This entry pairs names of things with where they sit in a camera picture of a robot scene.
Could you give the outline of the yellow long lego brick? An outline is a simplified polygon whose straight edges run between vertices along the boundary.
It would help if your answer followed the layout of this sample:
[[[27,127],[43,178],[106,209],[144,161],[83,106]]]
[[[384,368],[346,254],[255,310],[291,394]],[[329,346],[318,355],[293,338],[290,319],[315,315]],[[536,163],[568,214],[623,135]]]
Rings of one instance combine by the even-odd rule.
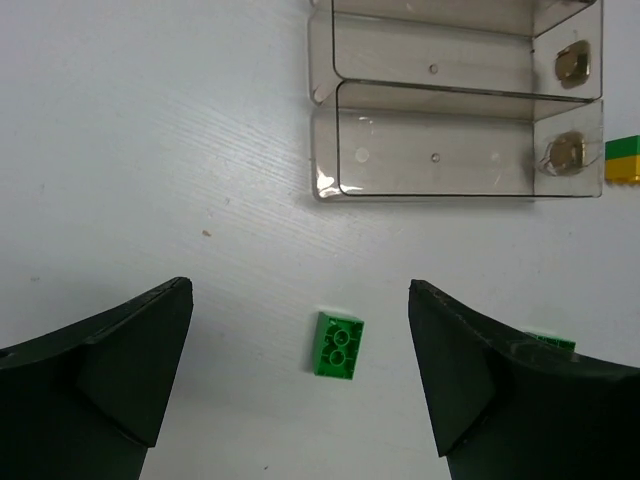
[[[615,185],[640,185],[640,156],[631,155],[607,159],[605,162],[605,181]]]

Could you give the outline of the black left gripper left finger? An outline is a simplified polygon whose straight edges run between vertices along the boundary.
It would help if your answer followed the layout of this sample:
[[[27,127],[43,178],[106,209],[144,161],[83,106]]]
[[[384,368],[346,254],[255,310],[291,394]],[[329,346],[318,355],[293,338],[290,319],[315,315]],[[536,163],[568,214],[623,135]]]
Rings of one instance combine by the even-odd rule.
[[[1,351],[4,479],[137,479],[155,447],[193,311],[173,278]]]

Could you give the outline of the green small lego brick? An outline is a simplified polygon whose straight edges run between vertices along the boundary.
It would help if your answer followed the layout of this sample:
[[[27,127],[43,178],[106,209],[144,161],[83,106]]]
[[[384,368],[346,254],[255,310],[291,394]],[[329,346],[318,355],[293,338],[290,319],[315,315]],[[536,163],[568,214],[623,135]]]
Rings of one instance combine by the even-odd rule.
[[[633,135],[606,142],[606,160],[635,157],[640,154],[640,136]]]

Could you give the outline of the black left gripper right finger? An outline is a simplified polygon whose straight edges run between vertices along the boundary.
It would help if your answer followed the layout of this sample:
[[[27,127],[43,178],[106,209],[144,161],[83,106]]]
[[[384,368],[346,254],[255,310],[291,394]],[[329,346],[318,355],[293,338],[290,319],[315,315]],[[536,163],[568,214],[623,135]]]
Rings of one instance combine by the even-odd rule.
[[[455,479],[635,479],[639,371],[550,345],[415,280],[408,318]]]

